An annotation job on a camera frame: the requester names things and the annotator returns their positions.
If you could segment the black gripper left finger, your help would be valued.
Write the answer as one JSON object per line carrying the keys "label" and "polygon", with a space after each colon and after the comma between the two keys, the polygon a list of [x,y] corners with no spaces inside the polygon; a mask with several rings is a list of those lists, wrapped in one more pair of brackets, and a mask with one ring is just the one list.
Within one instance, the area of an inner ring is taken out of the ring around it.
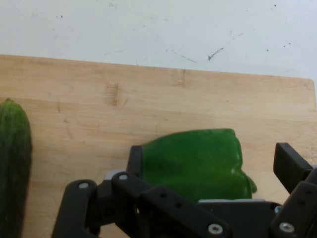
{"label": "black gripper left finger", "polygon": [[116,224],[131,238],[229,238],[230,226],[163,186],[143,180],[143,147],[132,146],[126,170],[97,184],[71,182],[64,191],[52,237],[96,238]]}

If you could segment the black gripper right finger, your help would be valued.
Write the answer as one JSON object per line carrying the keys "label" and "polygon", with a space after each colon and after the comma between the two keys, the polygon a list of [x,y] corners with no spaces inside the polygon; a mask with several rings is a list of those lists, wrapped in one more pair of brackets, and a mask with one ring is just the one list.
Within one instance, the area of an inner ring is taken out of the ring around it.
{"label": "black gripper right finger", "polygon": [[270,224],[275,238],[317,236],[317,170],[288,143],[275,146],[273,171],[290,193]]}

